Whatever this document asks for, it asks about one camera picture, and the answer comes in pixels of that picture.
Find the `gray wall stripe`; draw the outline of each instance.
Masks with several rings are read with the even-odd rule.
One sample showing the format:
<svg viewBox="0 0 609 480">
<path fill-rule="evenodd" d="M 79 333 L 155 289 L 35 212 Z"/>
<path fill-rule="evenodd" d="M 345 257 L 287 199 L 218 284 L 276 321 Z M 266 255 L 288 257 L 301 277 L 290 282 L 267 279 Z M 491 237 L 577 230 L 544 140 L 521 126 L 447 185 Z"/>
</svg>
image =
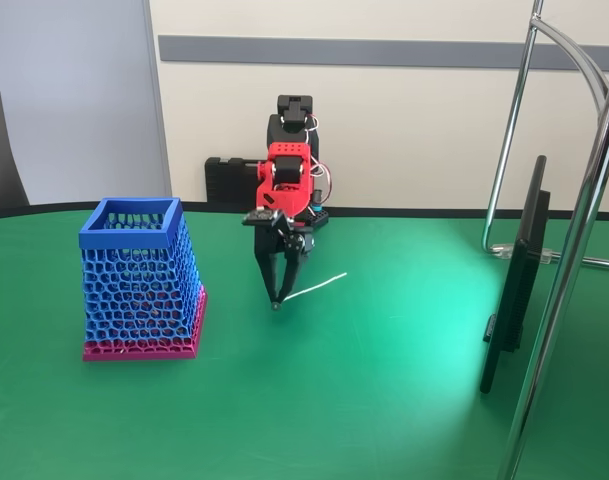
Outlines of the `gray wall stripe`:
<svg viewBox="0 0 609 480">
<path fill-rule="evenodd" d="M 518 68 L 521 43 L 302 38 L 159 36 L 160 59 L 170 62 L 273 63 L 379 67 Z M 609 46 L 584 46 L 609 71 Z M 531 68 L 575 70 L 557 45 L 538 44 Z"/>
</svg>

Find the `red 3d-printed part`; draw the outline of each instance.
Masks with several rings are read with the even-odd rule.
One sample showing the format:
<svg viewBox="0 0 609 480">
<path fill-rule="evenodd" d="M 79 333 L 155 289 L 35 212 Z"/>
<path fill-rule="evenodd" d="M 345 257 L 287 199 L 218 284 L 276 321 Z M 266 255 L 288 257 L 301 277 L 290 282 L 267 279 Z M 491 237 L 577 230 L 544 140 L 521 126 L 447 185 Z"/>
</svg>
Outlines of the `red 3d-printed part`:
<svg viewBox="0 0 609 480">
<path fill-rule="evenodd" d="M 115 360 L 160 360 L 195 358 L 200 342 L 208 295 L 201 286 L 191 338 L 149 338 L 140 340 L 102 340 L 84 344 L 85 362 Z"/>
<path fill-rule="evenodd" d="M 280 156 L 300 157 L 301 172 L 299 183 L 273 183 L 275 159 Z M 272 143 L 268 148 L 268 158 L 258 166 L 260 185 L 257 187 L 258 207 L 282 210 L 287 217 L 294 218 L 306 209 L 313 193 L 311 177 L 311 147 L 306 143 Z"/>
</svg>

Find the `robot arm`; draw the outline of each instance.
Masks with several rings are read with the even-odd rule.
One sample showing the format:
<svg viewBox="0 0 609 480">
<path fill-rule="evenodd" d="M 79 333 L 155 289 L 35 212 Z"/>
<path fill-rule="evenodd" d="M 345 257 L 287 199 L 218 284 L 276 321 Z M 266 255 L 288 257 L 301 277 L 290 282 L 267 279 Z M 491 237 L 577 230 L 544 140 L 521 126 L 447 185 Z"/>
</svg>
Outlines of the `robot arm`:
<svg viewBox="0 0 609 480">
<path fill-rule="evenodd" d="M 255 227 L 255 258 L 274 310 L 292 291 L 313 249 L 313 230 L 328 222 L 312 175 L 311 157 L 319 148 L 313 99 L 280 95 L 277 110 L 269 118 L 267 160 L 258 165 L 257 208 L 242 222 Z M 286 270 L 278 292 L 276 255 L 281 252 Z"/>
</svg>

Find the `white stick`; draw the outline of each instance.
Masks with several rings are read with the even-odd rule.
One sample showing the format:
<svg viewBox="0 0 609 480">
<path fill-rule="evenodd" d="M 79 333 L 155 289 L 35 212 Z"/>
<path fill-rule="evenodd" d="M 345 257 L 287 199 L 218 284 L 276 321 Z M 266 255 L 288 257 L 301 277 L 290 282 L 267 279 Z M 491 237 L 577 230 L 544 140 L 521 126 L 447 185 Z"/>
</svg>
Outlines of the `white stick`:
<svg viewBox="0 0 609 480">
<path fill-rule="evenodd" d="M 342 277 L 345 277 L 346 275 L 347 275 L 347 273 L 346 273 L 346 272 L 344 272 L 344 273 L 342 273 L 342 274 L 340 274 L 340 275 L 337 275 L 337 276 L 335 276 L 335 277 L 333 277 L 333 278 L 329 278 L 327 281 L 322 282 L 322 283 L 320 283 L 319 285 L 315 285 L 314 287 L 307 288 L 306 290 L 302 290 L 301 292 L 297 292 L 297 293 L 294 293 L 294 294 L 292 294 L 292 295 L 289 295 L 288 297 L 286 297 L 286 298 L 284 299 L 284 301 L 286 301 L 286 300 L 290 300 L 291 298 L 295 298 L 295 297 L 297 297 L 298 295 L 302 295 L 303 293 L 308 293 L 308 292 L 312 292 L 313 290 L 317 290 L 318 288 L 321 288 L 321 287 L 323 287 L 323 286 L 325 286 L 325 285 L 328 285 L 329 283 L 334 282 L 335 280 L 338 280 L 338 279 L 340 279 L 340 278 L 342 278 Z"/>
</svg>

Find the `green table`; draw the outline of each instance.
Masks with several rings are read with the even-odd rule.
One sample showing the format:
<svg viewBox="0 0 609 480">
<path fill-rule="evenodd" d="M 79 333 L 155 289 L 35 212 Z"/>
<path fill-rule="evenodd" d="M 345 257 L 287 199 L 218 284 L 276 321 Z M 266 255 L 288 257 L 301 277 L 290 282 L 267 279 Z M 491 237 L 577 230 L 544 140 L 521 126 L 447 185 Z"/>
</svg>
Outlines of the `green table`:
<svg viewBox="0 0 609 480">
<path fill-rule="evenodd" d="M 210 295 L 197 359 L 82 363 L 89 214 L 0 219 L 0 480 L 495 478 L 555 266 L 483 397 L 508 264 L 481 219 L 334 218 L 297 289 L 348 275 L 275 313 L 241 217 L 186 213 Z M 609 257 L 609 222 L 589 254 Z M 518 478 L 609 479 L 609 272 L 580 274 L 535 421 Z"/>
</svg>

